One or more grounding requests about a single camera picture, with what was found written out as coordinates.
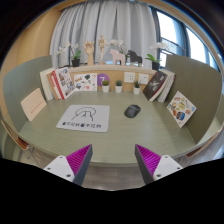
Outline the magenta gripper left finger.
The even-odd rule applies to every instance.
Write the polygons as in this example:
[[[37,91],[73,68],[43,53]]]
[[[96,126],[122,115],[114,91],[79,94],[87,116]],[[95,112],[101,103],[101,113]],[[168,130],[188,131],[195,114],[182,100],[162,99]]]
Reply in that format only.
[[[67,157],[59,155],[44,170],[81,186],[92,154],[92,145],[87,145]]]

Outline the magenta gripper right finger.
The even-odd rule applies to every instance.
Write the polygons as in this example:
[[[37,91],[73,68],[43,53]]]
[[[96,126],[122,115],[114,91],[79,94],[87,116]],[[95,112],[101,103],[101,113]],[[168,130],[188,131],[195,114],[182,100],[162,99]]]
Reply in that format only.
[[[145,184],[152,183],[182,169],[169,155],[160,156],[136,144],[135,156]]]

